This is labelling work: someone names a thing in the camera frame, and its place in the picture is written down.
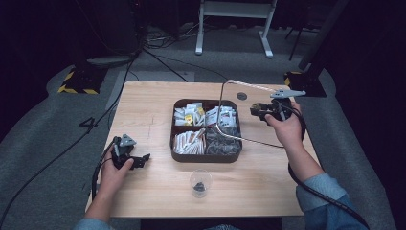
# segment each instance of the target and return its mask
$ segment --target hand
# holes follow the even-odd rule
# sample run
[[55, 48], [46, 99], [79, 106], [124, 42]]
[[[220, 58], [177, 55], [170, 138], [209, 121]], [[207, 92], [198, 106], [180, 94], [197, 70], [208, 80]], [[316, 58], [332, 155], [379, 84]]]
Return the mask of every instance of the hand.
[[[301, 111], [298, 103], [292, 102], [292, 107]], [[281, 122], [272, 115], [265, 115], [266, 122], [272, 126], [277, 134], [278, 140], [285, 146], [298, 145], [302, 143], [302, 126], [299, 118], [292, 114], [290, 118]]]
[[123, 186], [125, 176], [134, 162], [134, 159], [130, 158], [118, 170], [111, 159], [111, 150], [113, 150], [113, 147], [108, 150], [104, 157], [104, 164], [101, 168], [101, 187], [98, 195], [114, 196]]

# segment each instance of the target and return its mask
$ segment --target denim sleeve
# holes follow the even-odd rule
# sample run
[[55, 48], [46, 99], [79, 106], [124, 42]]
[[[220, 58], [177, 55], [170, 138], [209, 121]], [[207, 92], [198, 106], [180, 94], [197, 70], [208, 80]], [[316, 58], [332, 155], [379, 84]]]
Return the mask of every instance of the denim sleeve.
[[110, 230], [110, 226], [96, 218], [83, 218], [74, 230]]
[[[328, 174], [313, 176], [304, 184], [354, 209], [347, 192]], [[343, 209], [320, 199], [300, 186], [296, 188], [296, 195], [304, 211], [306, 229], [367, 229]]]
[[[337, 183], [337, 180], [330, 177], [327, 173], [318, 174], [308, 178], [308, 180], [304, 181], [304, 184], [333, 199], [339, 199], [347, 193]], [[327, 201], [311, 194], [301, 186], [296, 187], [296, 197], [298, 198], [299, 205], [304, 212], [328, 204]]]

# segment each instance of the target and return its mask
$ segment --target brown tray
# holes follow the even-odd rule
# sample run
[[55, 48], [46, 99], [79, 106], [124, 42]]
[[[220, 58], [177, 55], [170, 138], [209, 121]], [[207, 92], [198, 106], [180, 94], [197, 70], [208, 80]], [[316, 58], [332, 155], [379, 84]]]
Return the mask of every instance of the brown tray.
[[[211, 129], [214, 128], [213, 130], [216, 130], [216, 127], [212, 126], [176, 126], [175, 125], [175, 117], [173, 116], [173, 113], [175, 111], [175, 108], [180, 108], [180, 107], [185, 107], [187, 104], [193, 104], [193, 103], [202, 103], [203, 109], [205, 112], [215, 108], [216, 106], [219, 106], [219, 100], [198, 100], [198, 99], [181, 99], [177, 101], [172, 110], [172, 123], [171, 123], [171, 130], [170, 130], [170, 151], [172, 154], [172, 158], [178, 162], [190, 162], [190, 163], [233, 163], [238, 160], [239, 154], [242, 150], [242, 142], [239, 140], [233, 140], [229, 138], [229, 140], [233, 140], [235, 142], [239, 142], [240, 148], [237, 150], [236, 153], [230, 153], [230, 154], [208, 154], [207, 153], [207, 146], [205, 149], [205, 154], [179, 154], [173, 151], [173, 138], [176, 134], [183, 133], [186, 131], [198, 131], [200, 128], [206, 128]], [[235, 103], [231, 101], [222, 101], [221, 105], [225, 106], [230, 106], [236, 111], [236, 123], [237, 123], [237, 132], [241, 133], [240, 128], [239, 128], [239, 118], [238, 118], [238, 110], [237, 106]]]

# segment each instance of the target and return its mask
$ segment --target wooden table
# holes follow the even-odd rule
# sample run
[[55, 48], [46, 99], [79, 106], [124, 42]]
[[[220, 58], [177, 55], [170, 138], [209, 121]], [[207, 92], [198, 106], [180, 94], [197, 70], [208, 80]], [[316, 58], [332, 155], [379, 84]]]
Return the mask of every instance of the wooden table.
[[[283, 85], [266, 85], [285, 87]], [[114, 136], [137, 141], [132, 155], [151, 154], [143, 169], [131, 171], [118, 192], [112, 217], [280, 217], [300, 216], [296, 184], [287, 171], [284, 149], [243, 142], [231, 164], [180, 163], [172, 159], [169, 136], [173, 105], [180, 99], [218, 100], [221, 83], [129, 81], [117, 108], [106, 146]], [[239, 116], [251, 116], [239, 113]], [[264, 132], [276, 139], [274, 129]], [[308, 135], [304, 145], [317, 160]], [[209, 171], [212, 188], [203, 198], [192, 195], [189, 176]]]

